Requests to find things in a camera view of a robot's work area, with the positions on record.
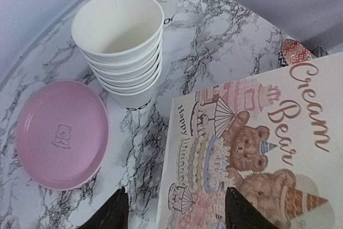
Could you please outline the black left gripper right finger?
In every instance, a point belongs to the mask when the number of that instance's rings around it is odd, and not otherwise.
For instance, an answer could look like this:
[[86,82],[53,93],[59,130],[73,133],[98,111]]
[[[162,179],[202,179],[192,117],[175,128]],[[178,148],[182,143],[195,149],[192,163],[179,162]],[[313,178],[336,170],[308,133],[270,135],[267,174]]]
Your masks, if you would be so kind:
[[277,229],[234,187],[226,190],[225,223],[230,229]]

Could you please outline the white paper bag pink handles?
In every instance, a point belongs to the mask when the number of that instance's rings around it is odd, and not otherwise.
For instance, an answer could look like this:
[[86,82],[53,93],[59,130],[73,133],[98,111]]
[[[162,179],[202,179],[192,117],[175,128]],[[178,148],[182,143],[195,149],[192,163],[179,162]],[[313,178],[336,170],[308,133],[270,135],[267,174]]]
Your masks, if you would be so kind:
[[228,187],[280,228],[342,228],[342,53],[172,101],[156,228],[225,228]]

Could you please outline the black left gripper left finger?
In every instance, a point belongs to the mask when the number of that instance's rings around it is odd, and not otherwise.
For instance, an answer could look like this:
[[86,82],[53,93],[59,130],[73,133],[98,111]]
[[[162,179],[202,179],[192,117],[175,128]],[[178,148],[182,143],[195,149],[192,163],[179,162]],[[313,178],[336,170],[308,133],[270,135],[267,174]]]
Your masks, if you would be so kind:
[[80,229],[128,229],[129,197],[122,187]]

